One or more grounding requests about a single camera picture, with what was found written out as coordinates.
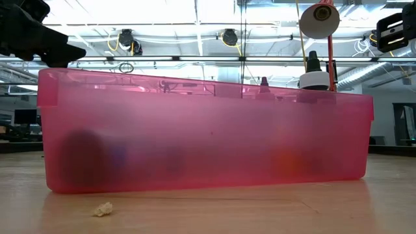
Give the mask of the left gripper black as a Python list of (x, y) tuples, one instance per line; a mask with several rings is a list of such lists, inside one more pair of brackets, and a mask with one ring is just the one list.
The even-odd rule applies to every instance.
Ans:
[(67, 68), (70, 62), (83, 58), (86, 50), (68, 43), (65, 34), (43, 26), (50, 13), (44, 0), (1, 0), (1, 6), (17, 5), (31, 17), (20, 12), (1, 13), (1, 54), (23, 60), (40, 56), (50, 68)]

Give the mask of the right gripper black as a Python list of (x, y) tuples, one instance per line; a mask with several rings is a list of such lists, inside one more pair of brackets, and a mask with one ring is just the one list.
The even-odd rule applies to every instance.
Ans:
[(404, 6), (402, 13), (381, 19), (376, 25), (377, 48), (388, 53), (415, 39), (415, 1)]

